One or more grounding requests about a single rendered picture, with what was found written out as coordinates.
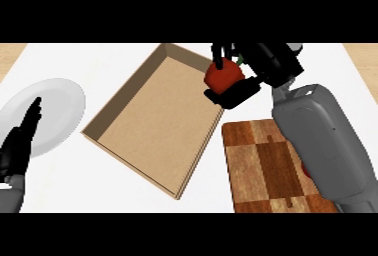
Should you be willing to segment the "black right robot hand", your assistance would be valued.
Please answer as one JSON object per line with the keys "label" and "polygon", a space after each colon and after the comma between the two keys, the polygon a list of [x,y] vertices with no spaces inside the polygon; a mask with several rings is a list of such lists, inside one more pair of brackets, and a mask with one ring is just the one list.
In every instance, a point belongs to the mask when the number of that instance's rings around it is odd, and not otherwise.
{"label": "black right robot hand", "polygon": [[301,43],[214,43],[211,64],[221,69],[221,58],[232,60],[245,78],[221,94],[215,94],[209,88],[204,91],[211,102],[223,109],[233,109],[258,93],[261,83],[272,87],[273,99],[283,99],[289,85],[304,72],[297,59],[301,50]]}

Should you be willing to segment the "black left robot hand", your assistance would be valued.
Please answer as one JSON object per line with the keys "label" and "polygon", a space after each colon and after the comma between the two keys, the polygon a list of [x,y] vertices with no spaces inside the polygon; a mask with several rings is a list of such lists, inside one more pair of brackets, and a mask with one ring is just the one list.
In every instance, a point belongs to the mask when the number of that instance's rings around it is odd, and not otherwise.
{"label": "black left robot hand", "polygon": [[19,126],[15,126],[0,146],[0,183],[6,183],[13,175],[25,175],[31,142],[41,119],[41,98],[32,101]]}

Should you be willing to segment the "red bell pepper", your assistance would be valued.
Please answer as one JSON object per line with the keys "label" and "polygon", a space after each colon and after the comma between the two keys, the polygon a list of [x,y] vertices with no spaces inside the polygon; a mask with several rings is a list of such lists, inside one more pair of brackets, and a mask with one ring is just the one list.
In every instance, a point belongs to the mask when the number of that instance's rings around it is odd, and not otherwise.
{"label": "red bell pepper", "polygon": [[204,78],[204,82],[215,94],[221,94],[227,88],[245,78],[236,63],[226,58],[221,58],[221,61],[223,68],[217,69],[215,64],[211,64]]}

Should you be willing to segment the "shallow cardboard box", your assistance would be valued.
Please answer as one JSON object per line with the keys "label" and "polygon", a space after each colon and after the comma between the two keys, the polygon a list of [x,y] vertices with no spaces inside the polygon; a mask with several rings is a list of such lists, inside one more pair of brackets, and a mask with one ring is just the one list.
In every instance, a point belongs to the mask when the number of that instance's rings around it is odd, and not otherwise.
{"label": "shallow cardboard box", "polygon": [[181,196],[223,109],[204,95],[211,60],[162,43],[83,129],[173,197]]}

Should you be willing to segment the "wooden checkered cutting board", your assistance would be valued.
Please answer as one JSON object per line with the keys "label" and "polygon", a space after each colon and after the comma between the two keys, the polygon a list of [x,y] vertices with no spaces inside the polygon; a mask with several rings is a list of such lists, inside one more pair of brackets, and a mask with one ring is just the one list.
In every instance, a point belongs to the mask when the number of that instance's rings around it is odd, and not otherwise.
{"label": "wooden checkered cutting board", "polygon": [[272,119],[221,125],[236,213],[336,213]]}

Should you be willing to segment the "white round plate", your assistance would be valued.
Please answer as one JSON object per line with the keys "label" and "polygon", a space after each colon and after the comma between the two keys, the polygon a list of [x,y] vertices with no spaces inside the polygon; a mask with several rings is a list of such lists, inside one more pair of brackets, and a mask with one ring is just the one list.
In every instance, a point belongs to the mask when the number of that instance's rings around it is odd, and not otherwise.
{"label": "white round plate", "polygon": [[46,79],[29,85],[0,108],[0,145],[12,128],[20,125],[28,107],[41,98],[41,119],[31,143],[31,157],[47,153],[74,132],[85,109],[80,85],[63,78]]}

